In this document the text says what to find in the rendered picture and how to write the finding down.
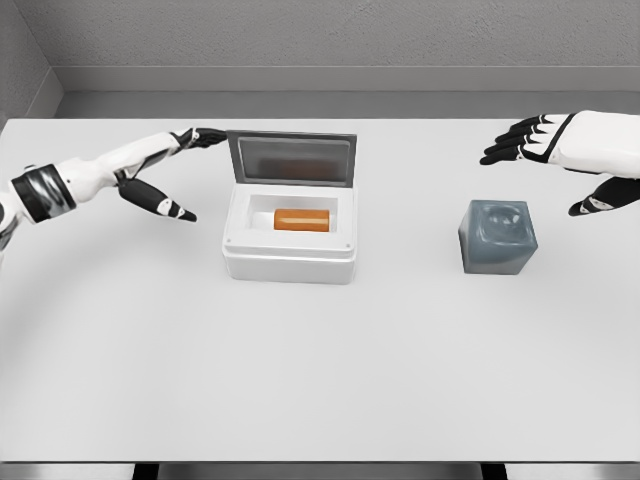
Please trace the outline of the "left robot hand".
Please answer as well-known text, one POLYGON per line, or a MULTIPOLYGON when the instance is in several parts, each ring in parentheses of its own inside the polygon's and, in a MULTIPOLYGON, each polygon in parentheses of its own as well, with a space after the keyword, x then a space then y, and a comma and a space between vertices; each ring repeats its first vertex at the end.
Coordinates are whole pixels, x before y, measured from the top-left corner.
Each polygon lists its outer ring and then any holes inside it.
POLYGON ((163 132, 128 143, 101 155, 87 165, 91 173, 81 175, 77 186, 87 187, 88 201, 105 187, 116 187, 120 197, 155 215, 196 222, 197 216, 181 207, 167 194, 137 178, 145 168, 193 148, 208 148, 227 140, 227 132, 212 128, 189 128, 182 132, 163 132))

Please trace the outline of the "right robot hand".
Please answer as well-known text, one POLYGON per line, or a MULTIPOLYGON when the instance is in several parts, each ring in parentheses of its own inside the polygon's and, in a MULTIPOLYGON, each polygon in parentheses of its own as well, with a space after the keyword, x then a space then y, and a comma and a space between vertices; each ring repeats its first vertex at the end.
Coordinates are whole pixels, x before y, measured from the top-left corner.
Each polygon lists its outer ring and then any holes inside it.
POLYGON ((583 110, 523 119, 495 138, 480 163, 516 160, 607 174, 608 180, 569 208, 573 217, 640 202, 640 115, 583 110))

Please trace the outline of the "orange cylinder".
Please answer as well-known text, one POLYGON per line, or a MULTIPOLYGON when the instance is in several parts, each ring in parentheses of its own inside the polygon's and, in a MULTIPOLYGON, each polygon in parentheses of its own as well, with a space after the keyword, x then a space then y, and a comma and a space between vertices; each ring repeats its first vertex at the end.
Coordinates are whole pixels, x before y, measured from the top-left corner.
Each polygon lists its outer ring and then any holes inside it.
POLYGON ((323 209, 276 209, 273 228, 281 231, 329 232, 330 211, 323 209))

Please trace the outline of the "white box with hinged lid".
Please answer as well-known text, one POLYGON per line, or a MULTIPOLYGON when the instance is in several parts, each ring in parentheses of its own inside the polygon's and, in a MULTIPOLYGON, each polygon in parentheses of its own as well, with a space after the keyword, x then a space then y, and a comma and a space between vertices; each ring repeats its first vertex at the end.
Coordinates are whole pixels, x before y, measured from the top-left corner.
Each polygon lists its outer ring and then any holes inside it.
POLYGON ((230 276, 350 283, 357 245, 356 135, 227 135, 236 180, 222 240, 230 276))

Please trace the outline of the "grey cube container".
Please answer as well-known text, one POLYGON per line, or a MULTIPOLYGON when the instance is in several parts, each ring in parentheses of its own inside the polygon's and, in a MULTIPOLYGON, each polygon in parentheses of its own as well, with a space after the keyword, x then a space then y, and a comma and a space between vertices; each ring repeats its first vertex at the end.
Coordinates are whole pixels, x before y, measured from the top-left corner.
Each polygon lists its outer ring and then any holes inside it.
POLYGON ((517 275, 538 248, 525 201, 471 200, 458 236, 466 274, 517 275))

